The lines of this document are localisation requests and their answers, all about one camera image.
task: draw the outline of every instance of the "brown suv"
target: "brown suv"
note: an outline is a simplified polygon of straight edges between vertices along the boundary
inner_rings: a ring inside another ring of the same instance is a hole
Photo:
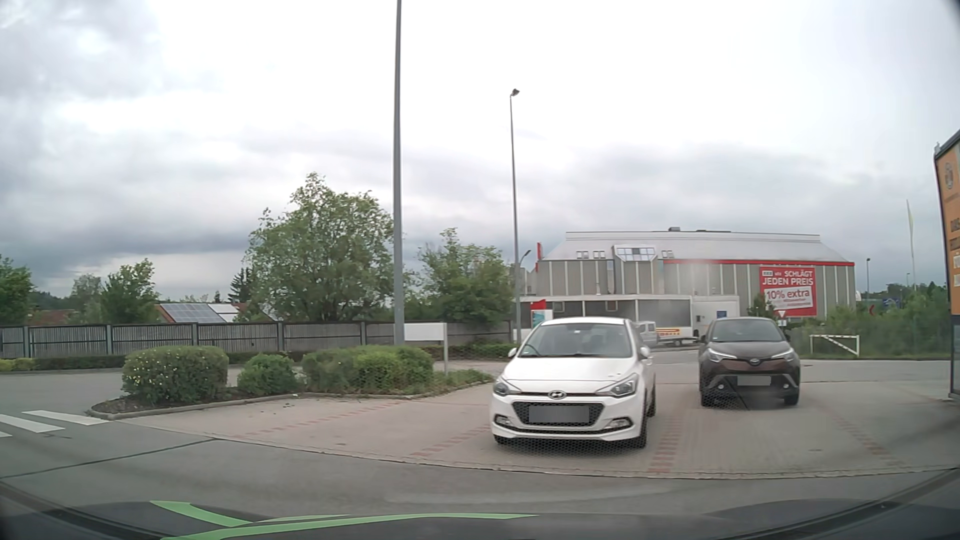
[[[700,338],[700,404],[765,392],[785,405],[800,400],[800,359],[771,319],[727,317]]]

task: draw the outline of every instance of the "tire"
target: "tire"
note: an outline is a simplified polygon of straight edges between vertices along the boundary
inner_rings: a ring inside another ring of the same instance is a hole
[[[651,392],[650,404],[647,406],[647,416],[653,416],[657,414],[657,388],[654,386],[654,391]]]
[[[640,435],[632,438],[619,441],[620,445],[624,448],[645,448],[647,446],[647,417],[650,414],[647,411],[643,412],[643,420],[640,421]]]

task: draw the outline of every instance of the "cloudy sky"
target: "cloudy sky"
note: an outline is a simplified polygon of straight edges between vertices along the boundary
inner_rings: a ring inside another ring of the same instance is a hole
[[[226,292],[311,171],[390,209],[391,0],[0,0],[0,254],[69,291],[144,257]],[[944,280],[932,149],[960,129],[946,1],[407,0],[406,251],[457,227],[819,233],[871,284]],[[857,272],[858,286],[865,285]]]

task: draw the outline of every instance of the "blurred license plate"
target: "blurred license plate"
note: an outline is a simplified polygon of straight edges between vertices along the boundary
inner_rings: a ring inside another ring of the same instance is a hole
[[[737,386],[769,386],[770,385],[770,376],[758,376],[751,375],[748,377],[737,377],[736,378]]]
[[[590,409],[586,405],[530,405],[527,410],[534,424],[586,424]]]

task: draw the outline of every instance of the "car headlight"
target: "car headlight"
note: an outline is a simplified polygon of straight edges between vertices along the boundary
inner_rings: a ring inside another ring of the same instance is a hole
[[[774,360],[786,360],[788,362],[800,359],[800,357],[797,356],[797,352],[793,350],[793,347],[791,347],[785,353],[780,353],[779,355],[773,355],[773,356],[770,356],[770,358]]]
[[[727,354],[724,354],[724,353],[717,353],[717,352],[714,351],[713,349],[707,349],[707,358],[709,358],[709,360],[710,360],[711,362],[719,362],[720,360],[726,360],[726,359],[736,358],[736,356],[734,356],[734,355],[727,355]]]
[[[493,383],[493,393],[497,396],[508,396],[510,394],[519,394],[520,389],[503,379],[497,379],[496,382]]]
[[[640,375],[634,373],[630,375],[627,379],[621,380],[620,382],[615,382],[610,386],[604,386],[597,391],[598,396],[614,396],[615,398],[623,398],[626,396],[632,396],[636,393],[636,386],[640,381]]]

